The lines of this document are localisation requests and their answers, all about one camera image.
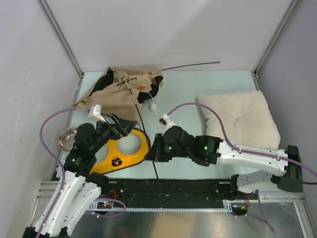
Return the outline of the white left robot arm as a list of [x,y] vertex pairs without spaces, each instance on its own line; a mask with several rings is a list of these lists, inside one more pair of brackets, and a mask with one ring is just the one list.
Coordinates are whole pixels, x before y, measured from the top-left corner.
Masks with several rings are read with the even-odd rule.
[[111,122],[100,117],[95,125],[77,127],[74,144],[64,164],[62,175],[48,206],[40,218],[23,234],[25,238],[68,238],[77,223],[98,198],[109,194],[108,177],[92,173],[95,154],[110,140],[128,136],[136,121],[110,114]]

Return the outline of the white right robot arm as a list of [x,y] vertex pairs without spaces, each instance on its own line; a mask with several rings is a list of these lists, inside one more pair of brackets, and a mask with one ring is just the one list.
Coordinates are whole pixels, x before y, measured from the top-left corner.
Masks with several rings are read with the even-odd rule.
[[257,169],[253,173],[231,177],[229,193],[236,199],[255,190],[267,189],[271,184],[282,191],[303,192],[300,154],[295,146],[285,150],[244,147],[219,137],[193,136],[174,125],[155,135],[145,160],[164,163],[176,157],[189,158],[204,167],[238,165]]

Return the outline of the black tent pole front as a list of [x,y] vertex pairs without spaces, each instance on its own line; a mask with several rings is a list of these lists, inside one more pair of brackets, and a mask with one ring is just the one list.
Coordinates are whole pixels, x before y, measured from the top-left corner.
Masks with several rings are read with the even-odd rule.
[[[136,110],[137,110],[138,116],[139,116],[140,121],[141,121],[142,130],[143,130],[144,134],[147,134],[147,133],[146,133],[145,126],[144,126],[144,122],[143,122],[143,119],[142,119],[142,116],[141,116],[139,107],[138,107],[138,105],[137,105],[137,102],[136,102],[136,100],[135,100],[135,98],[134,98],[132,89],[131,89],[131,87],[130,87],[129,85],[128,85],[127,87],[128,87],[128,90],[129,90],[130,94],[131,94],[132,97],[133,97],[134,104],[135,104],[135,108],[136,108]],[[147,136],[146,136],[146,143],[147,143],[148,149],[150,149],[150,148],[151,148],[151,141],[149,140],[149,138],[148,138]],[[152,161],[152,165],[153,165],[154,172],[155,172],[155,175],[156,175],[156,179],[157,179],[157,182],[158,182],[158,187],[159,187],[159,189],[161,190],[161,189],[162,189],[162,186],[161,186],[161,182],[160,182],[160,180],[159,180],[158,172],[157,172],[156,165],[155,165],[154,161]]]

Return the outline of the black tent pole back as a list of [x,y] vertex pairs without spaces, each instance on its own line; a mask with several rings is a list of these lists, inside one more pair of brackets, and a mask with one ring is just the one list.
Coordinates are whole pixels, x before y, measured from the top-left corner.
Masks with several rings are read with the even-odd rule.
[[173,66],[162,69],[162,71],[166,70],[172,70],[172,69],[178,69],[178,68],[184,68],[184,67],[191,67],[191,66],[201,66],[201,65],[210,65],[210,64],[219,64],[220,61],[212,61],[212,62],[203,62],[203,63],[193,63],[193,64],[185,64],[185,65],[179,65],[179,66]]

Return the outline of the black tent pole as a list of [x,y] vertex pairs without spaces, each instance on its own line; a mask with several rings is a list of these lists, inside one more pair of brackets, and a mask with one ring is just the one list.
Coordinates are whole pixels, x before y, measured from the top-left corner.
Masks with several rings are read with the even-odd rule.
[[[141,121],[142,130],[143,130],[144,134],[147,134],[147,133],[146,133],[145,126],[144,126],[144,122],[143,122],[143,119],[142,119],[142,116],[141,116],[139,107],[138,107],[138,105],[137,105],[137,102],[136,102],[136,100],[135,100],[135,98],[134,98],[132,89],[131,89],[131,87],[130,87],[129,85],[128,85],[127,87],[128,87],[128,90],[129,90],[130,94],[131,94],[132,97],[133,97],[134,104],[135,104],[135,108],[136,108],[136,110],[137,110],[138,116],[139,116],[140,121]],[[148,149],[150,149],[150,148],[151,148],[151,141],[149,140],[149,138],[148,138],[147,136],[146,136],[146,143],[147,143]],[[162,189],[162,186],[161,186],[161,182],[160,182],[160,180],[159,180],[158,172],[157,172],[156,165],[155,165],[154,161],[152,161],[152,165],[153,165],[154,172],[155,172],[155,175],[156,175],[156,179],[157,179],[157,182],[158,182],[158,187],[159,187],[159,189],[161,190],[161,189]]]
[[210,64],[219,64],[220,61],[212,61],[212,62],[203,62],[203,63],[193,63],[193,64],[185,64],[185,65],[179,65],[179,66],[173,66],[162,69],[162,71],[166,70],[172,70],[172,69],[178,69],[178,68],[184,68],[184,67],[191,67],[191,66],[201,66],[201,65],[210,65]]

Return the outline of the beige fabric pet tent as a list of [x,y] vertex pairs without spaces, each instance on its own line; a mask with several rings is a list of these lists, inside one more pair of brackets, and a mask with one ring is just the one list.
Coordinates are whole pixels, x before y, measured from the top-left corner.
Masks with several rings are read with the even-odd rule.
[[159,69],[108,67],[73,107],[90,109],[94,105],[101,105],[101,114],[114,113],[141,125],[143,103],[157,95],[162,81],[163,75]]

